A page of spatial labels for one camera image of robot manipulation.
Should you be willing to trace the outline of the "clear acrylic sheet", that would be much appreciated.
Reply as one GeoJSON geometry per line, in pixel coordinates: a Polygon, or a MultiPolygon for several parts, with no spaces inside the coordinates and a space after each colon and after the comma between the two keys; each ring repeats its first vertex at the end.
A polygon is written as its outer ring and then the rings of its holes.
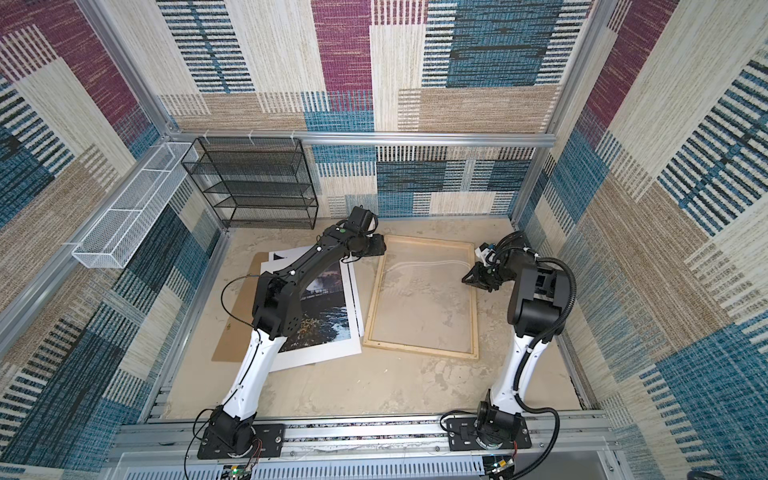
{"type": "Polygon", "coordinates": [[[374,342],[469,354],[472,290],[460,259],[392,260],[384,267],[369,338],[374,342]]]}

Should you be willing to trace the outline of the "wooden picture frame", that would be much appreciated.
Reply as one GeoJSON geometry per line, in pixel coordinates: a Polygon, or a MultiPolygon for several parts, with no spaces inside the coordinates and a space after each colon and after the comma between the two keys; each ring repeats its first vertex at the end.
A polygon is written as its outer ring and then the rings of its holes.
{"type": "Polygon", "coordinates": [[[477,292],[462,282],[475,262],[470,242],[385,237],[363,345],[390,351],[479,358],[477,292]]]}

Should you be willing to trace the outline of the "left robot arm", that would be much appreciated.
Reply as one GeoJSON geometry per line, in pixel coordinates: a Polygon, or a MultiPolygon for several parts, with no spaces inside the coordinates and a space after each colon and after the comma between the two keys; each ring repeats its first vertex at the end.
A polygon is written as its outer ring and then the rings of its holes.
{"type": "Polygon", "coordinates": [[[249,457],[263,441],[253,426],[262,388],[279,350],[298,331],[301,295],[326,269],[343,259],[382,256],[378,217],[356,206],[348,218],[326,228],[315,244],[292,263],[259,275],[252,308],[252,334],[232,387],[207,421],[197,457],[201,460],[249,457]]]}

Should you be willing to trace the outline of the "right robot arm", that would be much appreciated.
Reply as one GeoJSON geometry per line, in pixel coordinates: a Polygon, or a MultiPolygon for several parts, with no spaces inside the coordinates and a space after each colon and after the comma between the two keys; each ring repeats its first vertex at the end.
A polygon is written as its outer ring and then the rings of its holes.
{"type": "Polygon", "coordinates": [[[525,403],[525,393],[541,354],[562,334],[577,295],[575,275],[562,260],[540,255],[522,231],[475,250],[477,261],[461,282],[487,292],[513,284],[507,310],[510,350],[499,378],[478,407],[477,443],[498,449],[517,440],[525,413],[556,412],[525,403]]]}

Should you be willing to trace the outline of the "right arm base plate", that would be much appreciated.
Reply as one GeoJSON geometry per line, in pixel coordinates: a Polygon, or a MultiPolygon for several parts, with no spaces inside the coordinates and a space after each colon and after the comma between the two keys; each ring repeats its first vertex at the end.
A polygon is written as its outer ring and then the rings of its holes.
{"type": "Polygon", "coordinates": [[[480,425],[476,417],[456,415],[442,418],[439,423],[447,433],[451,451],[497,451],[532,447],[530,430],[521,415],[513,415],[509,422],[501,426],[491,423],[480,425]]]}

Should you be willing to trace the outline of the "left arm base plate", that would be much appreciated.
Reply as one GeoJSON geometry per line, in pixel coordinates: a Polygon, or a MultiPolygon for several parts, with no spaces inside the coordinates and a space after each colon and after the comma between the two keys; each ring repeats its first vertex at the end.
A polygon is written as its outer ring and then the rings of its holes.
{"type": "Polygon", "coordinates": [[[251,424],[237,430],[208,426],[196,458],[200,460],[277,458],[281,455],[285,424],[251,424]]]}

